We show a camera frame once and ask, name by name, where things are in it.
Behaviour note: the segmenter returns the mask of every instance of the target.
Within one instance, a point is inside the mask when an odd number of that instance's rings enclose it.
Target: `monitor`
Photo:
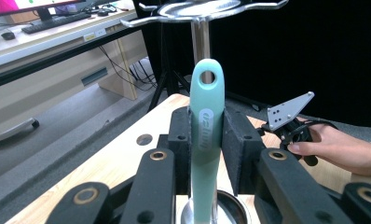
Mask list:
[[[59,7],[86,0],[0,0],[0,16],[35,10],[41,21],[50,20],[50,7]]]

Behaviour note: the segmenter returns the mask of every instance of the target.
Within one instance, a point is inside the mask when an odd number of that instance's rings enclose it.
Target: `desk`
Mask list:
[[[165,100],[162,104],[155,107],[147,115],[133,124],[127,131],[118,136],[115,140],[102,148],[98,153],[89,158],[71,174],[29,204],[8,223],[44,223],[54,206],[59,202],[62,196],[71,188],[89,181],[103,182],[109,188],[112,188],[127,178],[136,174],[139,161],[143,154],[152,148],[155,148],[158,137],[162,133],[168,133],[172,111],[178,107],[188,105],[188,97],[180,94],[174,94]],[[249,118],[255,127],[260,127],[264,123],[262,120]],[[139,146],[136,139],[143,134],[151,134],[153,141],[146,146]],[[273,134],[263,136],[263,141],[267,147],[277,147],[279,139]],[[344,172],[343,170],[319,161],[320,172]],[[340,181],[348,182],[346,175]],[[335,176],[320,175],[318,181],[333,183]],[[227,170],[223,158],[220,161],[217,185],[219,189],[230,189],[230,183],[227,179]],[[254,209],[254,196],[241,195],[240,198],[246,203],[251,213],[252,222],[258,223],[258,217]],[[186,203],[186,196],[177,196],[177,214],[179,217]]]
[[[120,3],[122,6],[118,7],[129,11],[110,13],[107,17],[93,15],[88,20],[32,35],[25,34],[21,30],[24,25],[20,25],[9,28],[16,39],[5,41],[0,36],[0,133],[98,81],[105,89],[136,99],[129,65],[147,56],[141,32],[106,41],[124,29],[120,19],[136,17],[131,0]],[[84,39],[86,35],[101,33],[106,35]],[[83,51],[80,45],[95,49]],[[119,71],[121,77],[118,77],[109,60],[96,49],[100,45],[128,73]]]

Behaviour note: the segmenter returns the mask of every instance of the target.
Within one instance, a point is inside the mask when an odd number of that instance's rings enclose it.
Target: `black keyboard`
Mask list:
[[[78,13],[72,16],[68,17],[61,17],[56,20],[52,21],[43,21],[41,24],[33,25],[33,26],[28,26],[25,28],[22,28],[22,31],[25,32],[26,34],[34,34],[40,31],[44,31],[47,29],[51,29],[57,26],[62,26],[71,22],[75,21],[81,21],[84,19],[87,19],[90,17],[90,14],[87,13]]]

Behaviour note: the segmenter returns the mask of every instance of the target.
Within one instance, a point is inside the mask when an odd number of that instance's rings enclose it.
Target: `human hand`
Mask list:
[[[294,154],[315,155],[357,175],[371,176],[371,143],[324,124],[309,130],[313,142],[296,142],[287,148]]]

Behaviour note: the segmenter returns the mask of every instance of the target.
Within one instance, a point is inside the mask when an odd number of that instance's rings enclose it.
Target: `white desk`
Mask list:
[[[92,15],[90,19],[76,21],[32,35],[25,34],[16,26],[10,28],[16,39],[4,40],[0,31],[0,74],[28,63],[49,57],[58,52],[85,43],[83,36],[101,32],[111,34],[123,28],[119,20],[136,17],[131,0],[120,2],[129,11],[110,13],[107,17]],[[147,56],[140,31],[104,44],[111,60],[126,71],[129,64]],[[103,71],[104,77],[83,84],[85,77]],[[120,71],[118,77],[110,61],[100,49],[81,53],[71,59],[44,68],[0,86],[0,133],[5,133],[27,119],[47,110],[60,101],[80,92],[99,81],[101,87],[129,99],[136,99],[133,79],[129,73]]]

